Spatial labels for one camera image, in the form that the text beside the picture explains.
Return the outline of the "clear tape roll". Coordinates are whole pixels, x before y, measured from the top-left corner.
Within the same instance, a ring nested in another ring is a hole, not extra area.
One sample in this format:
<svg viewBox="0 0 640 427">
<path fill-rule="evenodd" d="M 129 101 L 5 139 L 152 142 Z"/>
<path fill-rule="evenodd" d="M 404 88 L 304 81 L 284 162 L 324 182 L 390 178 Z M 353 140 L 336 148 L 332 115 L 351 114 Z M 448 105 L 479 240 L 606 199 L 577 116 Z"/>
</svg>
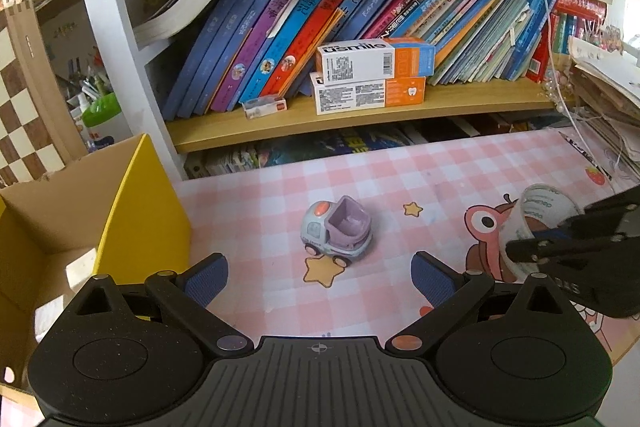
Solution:
<svg viewBox="0 0 640 427">
<path fill-rule="evenodd" d="M 506 245 L 519 239 L 536 239 L 542 232 L 556 229 L 566 219 L 581 214 L 576 202 L 557 188 L 546 184 L 526 188 L 498 233 L 500 260 L 518 283 L 538 269 L 533 261 L 510 260 L 506 255 Z"/>
</svg>

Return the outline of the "purple toy truck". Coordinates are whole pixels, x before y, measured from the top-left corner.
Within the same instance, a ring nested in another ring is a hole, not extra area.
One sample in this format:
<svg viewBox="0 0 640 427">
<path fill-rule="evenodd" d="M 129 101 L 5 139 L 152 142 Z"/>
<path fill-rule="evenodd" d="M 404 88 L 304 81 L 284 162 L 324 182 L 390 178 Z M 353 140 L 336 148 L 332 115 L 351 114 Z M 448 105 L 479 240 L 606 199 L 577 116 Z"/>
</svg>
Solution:
<svg viewBox="0 0 640 427">
<path fill-rule="evenodd" d="M 300 240 L 308 254 L 329 256 L 344 268 L 364 256 L 372 239 L 371 216 L 348 195 L 337 202 L 314 202 L 300 226 Z"/>
</svg>

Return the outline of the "white foam block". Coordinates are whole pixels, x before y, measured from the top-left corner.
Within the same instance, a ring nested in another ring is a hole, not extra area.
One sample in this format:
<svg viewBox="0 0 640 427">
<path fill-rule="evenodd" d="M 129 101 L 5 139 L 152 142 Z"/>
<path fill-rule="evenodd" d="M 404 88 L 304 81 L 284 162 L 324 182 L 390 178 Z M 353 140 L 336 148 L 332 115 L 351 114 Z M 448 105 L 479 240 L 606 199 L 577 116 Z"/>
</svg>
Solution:
<svg viewBox="0 0 640 427">
<path fill-rule="evenodd" d="M 96 265 L 96 248 L 88 249 L 82 254 L 76 251 L 74 259 L 67 263 L 65 267 L 65 276 L 70 289 L 77 293 L 79 289 L 93 276 L 94 266 Z"/>
</svg>

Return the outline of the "pink cartoon desk mat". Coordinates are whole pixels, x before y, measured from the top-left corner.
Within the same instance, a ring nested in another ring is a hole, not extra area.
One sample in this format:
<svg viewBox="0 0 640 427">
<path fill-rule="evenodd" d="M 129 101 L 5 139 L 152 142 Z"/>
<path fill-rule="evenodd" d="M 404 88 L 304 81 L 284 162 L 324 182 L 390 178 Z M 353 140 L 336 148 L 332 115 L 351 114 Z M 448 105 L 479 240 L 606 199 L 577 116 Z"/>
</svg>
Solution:
<svg viewBox="0 0 640 427">
<path fill-rule="evenodd" d="M 587 205 L 637 184 L 601 143 L 595 160 L 569 131 L 547 129 L 427 143 L 184 181 L 191 258 L 221 253 L 226 288 L 210 309 L 252 338 L 386 339 L 431 310 L 410 279 L 427 251 L 452 269 L 495 249 L 497 230 L 527 187 L 543 183 Z M 352 196 L 372 218 L 373 242 L 349 267 L 314 260 L 300 229 L 319 200 Z"/>
</svg>

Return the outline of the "yellow cardboard box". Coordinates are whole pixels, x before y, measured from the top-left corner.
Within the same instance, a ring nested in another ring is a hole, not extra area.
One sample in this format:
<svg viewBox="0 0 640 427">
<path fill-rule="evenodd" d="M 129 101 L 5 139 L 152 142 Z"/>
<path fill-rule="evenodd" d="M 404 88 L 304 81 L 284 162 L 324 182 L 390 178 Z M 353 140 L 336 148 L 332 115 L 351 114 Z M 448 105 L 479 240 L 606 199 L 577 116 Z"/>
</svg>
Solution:
<svg viewBox="0 0 640 427">
<path fill-rule="evenodd" d="M 65 267 L 96 248 L 94 273 L 137 284 L 190 265 L 191 223 L 149 135 L 1 192 L 1 384 L 26 365 L 74 297 Z"/>
</svg>

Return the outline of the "stack of loose papers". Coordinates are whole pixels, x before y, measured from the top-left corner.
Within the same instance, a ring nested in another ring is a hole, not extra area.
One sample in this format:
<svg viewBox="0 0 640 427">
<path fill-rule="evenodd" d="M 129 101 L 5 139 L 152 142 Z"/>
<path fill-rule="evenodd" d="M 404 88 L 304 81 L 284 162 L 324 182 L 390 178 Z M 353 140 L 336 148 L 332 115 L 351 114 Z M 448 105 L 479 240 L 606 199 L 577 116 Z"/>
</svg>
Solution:
<svg viewBox="0 0 640 427">
<path fill-rule="evenodd" d="M 639 178 L 639 66 L 576 37 L 568 40 L 579 119 L 611 147 L 608 161 Z"/>
</svg>

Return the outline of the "green lidded cup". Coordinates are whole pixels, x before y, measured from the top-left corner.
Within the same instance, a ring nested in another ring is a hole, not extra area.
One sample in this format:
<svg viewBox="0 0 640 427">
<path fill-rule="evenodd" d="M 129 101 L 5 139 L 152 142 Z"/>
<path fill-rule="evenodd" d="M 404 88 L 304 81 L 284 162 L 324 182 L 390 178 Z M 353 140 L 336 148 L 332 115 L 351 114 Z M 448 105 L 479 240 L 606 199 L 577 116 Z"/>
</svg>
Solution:
<svg viewBox="0 0 640 427">
<path fill-rule="evenodd" d="M 93 101 L 81 117 L 97 150 L 132 137 L 114 92 Z"/>
</svg>

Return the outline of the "small red white box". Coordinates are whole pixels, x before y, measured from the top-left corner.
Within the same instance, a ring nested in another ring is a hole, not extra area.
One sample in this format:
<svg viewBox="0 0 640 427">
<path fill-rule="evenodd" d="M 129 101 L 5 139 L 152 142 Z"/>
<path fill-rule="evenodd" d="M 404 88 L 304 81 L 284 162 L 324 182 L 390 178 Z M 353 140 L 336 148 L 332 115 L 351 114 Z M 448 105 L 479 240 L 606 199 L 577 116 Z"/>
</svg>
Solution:
<svg viewBox="0 0 640 427">
<path fill-rule="evenodd" d="M 262 118 L 288 109 L 288 103 L 286 103 L 285 98 L 277 95 L 260 96 L 259 98 L 242 102 L 241 105 L 247 119 Z"/>
</svg>

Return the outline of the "wooden chessboard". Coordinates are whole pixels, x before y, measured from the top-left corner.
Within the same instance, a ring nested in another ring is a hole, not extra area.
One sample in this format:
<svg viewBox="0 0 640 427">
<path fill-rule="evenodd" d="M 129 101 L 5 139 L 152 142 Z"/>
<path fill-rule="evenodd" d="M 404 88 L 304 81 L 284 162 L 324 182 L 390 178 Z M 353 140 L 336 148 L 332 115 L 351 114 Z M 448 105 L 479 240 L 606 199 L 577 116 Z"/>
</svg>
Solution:
<svg viewBox="0 0 640 427">
<path fill-rule="evenodd" d="M 0 68 L 1 186 L 37 180 L 86 156 L 32 2 L 1 12 Z"/>
</svg>

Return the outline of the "lower orange white box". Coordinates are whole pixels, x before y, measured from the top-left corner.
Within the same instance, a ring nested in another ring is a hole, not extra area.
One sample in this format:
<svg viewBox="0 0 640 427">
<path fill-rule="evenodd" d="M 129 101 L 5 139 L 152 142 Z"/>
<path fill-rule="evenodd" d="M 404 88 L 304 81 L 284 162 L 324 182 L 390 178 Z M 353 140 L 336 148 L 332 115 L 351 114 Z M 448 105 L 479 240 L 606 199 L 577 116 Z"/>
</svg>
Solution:
<svg viewBox="0 0 640 427">
<path fill-rule="evenodd" d="M 424 101 L 425 77 L 398 77 L 344 84 L 326 84 L 318 72 L 310 74 L 318 116 L 418 105 Z"/>
</svg>

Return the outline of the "orange white box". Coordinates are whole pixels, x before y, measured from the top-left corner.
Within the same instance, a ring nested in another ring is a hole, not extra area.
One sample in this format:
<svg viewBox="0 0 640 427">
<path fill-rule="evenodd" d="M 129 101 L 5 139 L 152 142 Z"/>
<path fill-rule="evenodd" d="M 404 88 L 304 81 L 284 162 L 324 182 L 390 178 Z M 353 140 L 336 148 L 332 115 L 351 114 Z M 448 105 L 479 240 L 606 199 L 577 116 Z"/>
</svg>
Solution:
<svg viewBox="0 0 640 427">
<path fill-rule="evenodd" d="M 358 39 L 319 46 L 316 72 L 326 84 L 430 77 L 436 49 L 417 38 Z"/>
<path fill-rule="evenodd" d="M 326 84 L 318 72 L 310 74 L 318 116 L 418 105 L 424 101 L 425 77 L 398 77 L 344 84 Z"/>
</svg>

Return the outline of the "upper orange white box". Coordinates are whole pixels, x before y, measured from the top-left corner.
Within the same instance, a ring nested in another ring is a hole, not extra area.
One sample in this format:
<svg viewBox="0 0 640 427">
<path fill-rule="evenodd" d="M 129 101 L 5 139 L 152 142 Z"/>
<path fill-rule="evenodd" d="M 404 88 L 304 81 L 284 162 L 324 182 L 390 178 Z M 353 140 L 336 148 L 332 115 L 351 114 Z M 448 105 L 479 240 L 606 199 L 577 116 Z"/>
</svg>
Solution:
<svg viewBox="0 0 640 427">
<path fill-rule="evenodd" d="M 436 49 L 417 38 L 358 39 L 319 46 L 316 72 L 326 84 L 430 77 Z"/>
</svg>

